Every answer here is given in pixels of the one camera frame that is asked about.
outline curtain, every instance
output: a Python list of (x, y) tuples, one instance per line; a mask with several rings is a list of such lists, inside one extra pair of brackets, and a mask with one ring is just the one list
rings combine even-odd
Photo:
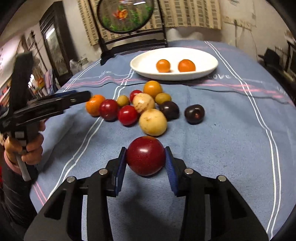
[[(87, 0), (77, 0), (80, 15), (85, 27), (89, 43), (98, 43), (98, 34), (93, 23), (90, 7), (95, 13), (95, 21), (99, 25), (101, 35), (105, 41), (125, 36), (125, 34), (114, 34), (103, 28), (96, 15), (99, 0), (91, 0), (89, 6)], [(219, 0), (160, 0), (163, 18), (166, 27), (204, 27), (221, 29), (221, 13)], [(154, 0), (154, 12), (150, 21), (141, 30), (161, 28), (161, 20), (157, 1)]]

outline red fruit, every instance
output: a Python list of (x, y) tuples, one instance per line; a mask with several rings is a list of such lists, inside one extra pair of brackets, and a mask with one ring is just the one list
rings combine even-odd
[(126, 162), (136, 174), (150, 176), (165, 164), (165, 149), (154, 137), (139, 137), (129, 145)]
[(117, 117), (121, 124), (129, 126), (137, 121), (138, 112), (133, 106), (126, 105), (119, 110)]
[(142, 91), (140, 91), (140, 90), (134, 90), (134, 91), (132, 91), (132, 92), (130, 93), (130, 101), (133, 102), (133, 98), (134, 98), (137, 94), (139, 94), (139, 93), (142, 93)]
[(104, 100), (100, 105), (100, 114), (106, 121), (113, 121), (117, 118), (119, 106), (115, 100)]

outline plate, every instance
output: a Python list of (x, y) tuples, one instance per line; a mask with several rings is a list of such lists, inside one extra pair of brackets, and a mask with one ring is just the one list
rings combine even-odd
[[(170, 62), (170, 72), (160, 73), (156, 69), (156, 63), (166, 59)], [(196, 67), (196, 71), (179, 72), (178, 64), (183, 59), (191, 60)], [(130, 62), (130, 67), (138, 74), (154, 80), (194, 80), (204, 77), (213, 72), (218, 66), (218, 60), (211, 54), (201, 50), (171, 47), (160, 48), (142, 53)]]

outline power outlet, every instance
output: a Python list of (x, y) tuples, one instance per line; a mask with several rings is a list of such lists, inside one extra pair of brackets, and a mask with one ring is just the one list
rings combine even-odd
[(230, 18), (228, 16), (223, 16), (223, 22), (225, 22), (225, 23), (235, 25), (234, 20), (236, 20), (236, 22), (237, 22), (236, 25), (238, 27), (245, 28), (245, 29), (248, 29), (248, 30), (252, 30), (252, 25), (247, 21), (244, 21), (242, 19), (232, 19), (232, 18)]

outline silver bolt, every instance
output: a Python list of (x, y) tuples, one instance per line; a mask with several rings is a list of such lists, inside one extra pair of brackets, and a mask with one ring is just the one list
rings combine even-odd
[(67, 177), (67, 182), (72, 183), (75, 181), (75, 177), (71, 176), (71, 177)]
[(108, 170), (106, 168), (100, 169), (99, 174), (106, 175), (108, 173)]
[(220, 175), (220, 176), (218, 176), (218, 180), (219, 180), (220, 182), (225, 182), (225, 181), (226, 181), (226, 177), (223, 176), (223, 175)]
[(191, 175), (191, 174), (193, 173), (193, 170), (192, 170), (191, 168), (186, 168), (186, 169), (184, 170), (184, 172), (185, 172), (186, 174)]

